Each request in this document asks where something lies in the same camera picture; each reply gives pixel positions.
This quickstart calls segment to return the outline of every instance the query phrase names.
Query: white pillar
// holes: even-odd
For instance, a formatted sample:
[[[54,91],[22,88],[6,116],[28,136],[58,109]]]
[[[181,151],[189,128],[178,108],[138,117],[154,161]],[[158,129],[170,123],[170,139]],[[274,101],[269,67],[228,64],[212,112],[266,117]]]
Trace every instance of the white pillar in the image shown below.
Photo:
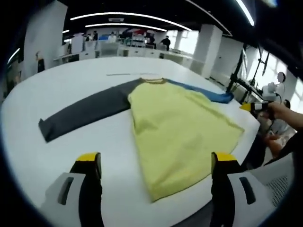
[[[44,59],[45,69],[55,66],[53,59],[62,45],[62,31],[67,6],[53,1],[35,13],[27,25],[24,40],[23,79],[37,73],[36,53]]]
[[[209,78],[217,58],[222,31],[214,25],[202,25],[196,44],[194,59],[204,63],[202,76]]]
[[[179,47],[180,47],[180,42],[181,42],[181,39],[182,39],[182,33],[183,33],[183,31],[178,31],[178,33],[177,33],[176,42],[175,42],[175,46],[174,46],[174,49],[176,49],[176,50],[178,50]]]

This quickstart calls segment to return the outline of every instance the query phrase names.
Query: mesh panel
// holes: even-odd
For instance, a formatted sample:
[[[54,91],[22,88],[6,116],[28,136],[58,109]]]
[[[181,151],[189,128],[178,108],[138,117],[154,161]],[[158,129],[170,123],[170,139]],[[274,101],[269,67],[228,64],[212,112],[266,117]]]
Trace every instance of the mesh panel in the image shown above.
[[[288,189],[287,176],[281,176],[273,179],[266,186],[270,189],[272,193],[272,203],[276,207],[281,199],[284,197]]]

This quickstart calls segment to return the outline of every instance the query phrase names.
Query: white table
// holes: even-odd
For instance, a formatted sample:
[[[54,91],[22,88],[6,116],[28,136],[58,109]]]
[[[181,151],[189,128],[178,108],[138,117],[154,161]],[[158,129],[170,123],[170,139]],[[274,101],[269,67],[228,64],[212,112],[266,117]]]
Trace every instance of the white table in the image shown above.
[[[98,91],[139,77],[169,78],[217,93],[208,80],[172,61],[149,58],[102,58],[64,64],[18,84],[2,105],[7,158],[24,194],[40,207],[45,191],[76,158],[101,152],[102,217],[106,227],[169,227],[205,206],[212,198],[211,177],[155,203],[144,186],[132,134],[131,112],[124,111],[46,143],[38,128],[62,108]],[[233,155],[242,163],[259,123],[232,100],[217,104],[245,129]]]

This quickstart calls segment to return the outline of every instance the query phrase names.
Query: gray sleeve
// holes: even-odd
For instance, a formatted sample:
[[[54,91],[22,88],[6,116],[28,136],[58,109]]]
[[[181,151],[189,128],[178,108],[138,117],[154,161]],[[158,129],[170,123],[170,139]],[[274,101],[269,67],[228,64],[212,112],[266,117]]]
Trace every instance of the gray sleeve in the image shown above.
[[[128,95],[142,79],[133,80],[86,97],[50,116],[40,119],[39,128],[46,142],[68,132],[130,108]]]

